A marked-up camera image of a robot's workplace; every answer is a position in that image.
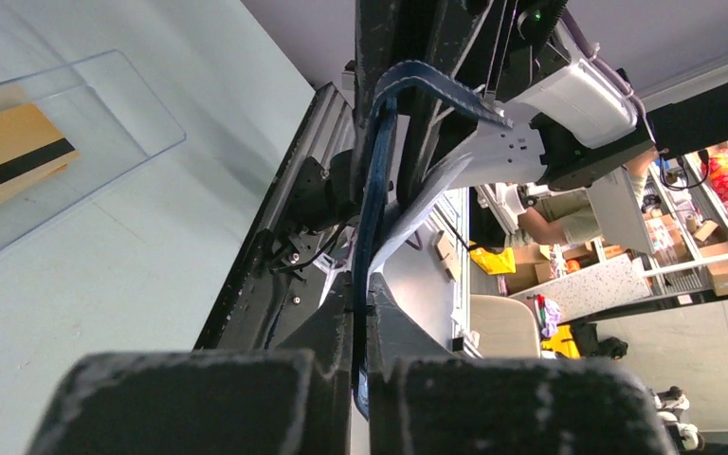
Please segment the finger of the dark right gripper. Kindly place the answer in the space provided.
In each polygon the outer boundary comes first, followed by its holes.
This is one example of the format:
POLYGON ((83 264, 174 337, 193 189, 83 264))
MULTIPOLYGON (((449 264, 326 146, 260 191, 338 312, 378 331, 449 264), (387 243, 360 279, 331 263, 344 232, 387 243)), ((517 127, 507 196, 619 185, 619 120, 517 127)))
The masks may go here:
MULTIPOLYGON (((438 1, 422 61, 453 79, 491 7, 490 1, 438 1)), ((415 91, 396 183, 401 209, 408 209, 421 190, 436 144, 432 135, 438 129, 432 121, 440 108, 428 92, 415 91)))
POLYGON ((391 66, 391 49, 399 16, 400 1, 358 0, 355 2, 355 149, 354 195, 361 195, 370 152, 365 152, 370 110, 375 86, 391 66))

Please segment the clear plastic tray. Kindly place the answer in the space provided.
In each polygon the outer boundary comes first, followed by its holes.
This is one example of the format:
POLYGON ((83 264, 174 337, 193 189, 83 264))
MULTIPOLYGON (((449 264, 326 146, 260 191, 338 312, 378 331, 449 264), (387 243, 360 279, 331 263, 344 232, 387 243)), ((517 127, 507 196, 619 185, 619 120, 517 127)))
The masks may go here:
POLYGON ((185 138, 117 50, 0 82, 0 252, 185 138))

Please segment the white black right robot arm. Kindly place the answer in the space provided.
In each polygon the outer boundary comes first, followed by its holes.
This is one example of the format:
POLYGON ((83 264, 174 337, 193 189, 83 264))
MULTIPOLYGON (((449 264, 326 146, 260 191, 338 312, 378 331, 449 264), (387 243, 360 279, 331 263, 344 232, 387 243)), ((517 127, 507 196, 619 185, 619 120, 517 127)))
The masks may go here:
POLYGON ((563 1, 359 1, 351 192, 379 204, 409 118, 396 199, 496 182, 581 189, 653 143, 631 86, 563 1))

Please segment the blue leather card holder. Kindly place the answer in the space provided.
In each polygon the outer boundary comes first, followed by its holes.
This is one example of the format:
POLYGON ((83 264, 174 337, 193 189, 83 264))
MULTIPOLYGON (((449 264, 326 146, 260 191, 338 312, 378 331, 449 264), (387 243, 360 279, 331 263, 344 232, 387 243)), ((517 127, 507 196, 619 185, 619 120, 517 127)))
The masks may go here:
POLYGON ((388 171, 393 146, 391 128, 397 119, 397 98, 407 88, 417 87, 443 101, 458 113, 497 125, 508 131, 512 121, 489 107, 465 85, 450 79, 428 64, 416 60, 398 63, 379 78, 370 111, 365 149, 371 153, 360 222, 352 259, 353 287, 353 396, 355 406, 365 419, 370 418, 367 363, 367 296, 375 234, 386 204, 388 171))

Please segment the gold card with black stripe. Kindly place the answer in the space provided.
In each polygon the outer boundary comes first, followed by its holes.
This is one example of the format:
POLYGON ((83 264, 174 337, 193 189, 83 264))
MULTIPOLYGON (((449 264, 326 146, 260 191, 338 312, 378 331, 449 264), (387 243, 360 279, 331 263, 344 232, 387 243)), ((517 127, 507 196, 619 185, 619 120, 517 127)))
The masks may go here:
POLYGON ((0 111, 0 204, 61 172, 80 156, 36 105, 0 111))

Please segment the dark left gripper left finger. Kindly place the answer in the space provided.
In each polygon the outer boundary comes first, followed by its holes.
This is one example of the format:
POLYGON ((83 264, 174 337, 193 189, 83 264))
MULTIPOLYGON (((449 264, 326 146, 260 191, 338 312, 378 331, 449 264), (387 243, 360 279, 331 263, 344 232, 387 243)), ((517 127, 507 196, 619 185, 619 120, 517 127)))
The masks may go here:
POLYGON ((31 454, 346 454, 351 277, 270 349, 88 355, 61 380, 31 454))

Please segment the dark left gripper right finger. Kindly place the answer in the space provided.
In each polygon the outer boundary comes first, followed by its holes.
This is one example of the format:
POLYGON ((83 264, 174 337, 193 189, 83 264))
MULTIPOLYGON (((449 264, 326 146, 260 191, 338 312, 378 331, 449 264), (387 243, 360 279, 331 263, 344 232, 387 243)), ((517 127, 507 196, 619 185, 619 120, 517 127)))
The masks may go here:
POLYGON ((647 388, 590 358, 461 358, 395 302, 368 296, 374 454, 672 454, 647 388))

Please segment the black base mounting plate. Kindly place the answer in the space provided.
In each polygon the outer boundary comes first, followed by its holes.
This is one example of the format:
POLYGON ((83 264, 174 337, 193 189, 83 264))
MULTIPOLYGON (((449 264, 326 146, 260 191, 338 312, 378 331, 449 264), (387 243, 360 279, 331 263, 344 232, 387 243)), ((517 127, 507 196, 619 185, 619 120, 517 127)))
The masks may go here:
POLYGON ((330 253, 358 201, 353 108, 333 84, 311 100, 195 349, 273 348, 318 308, 330 253))

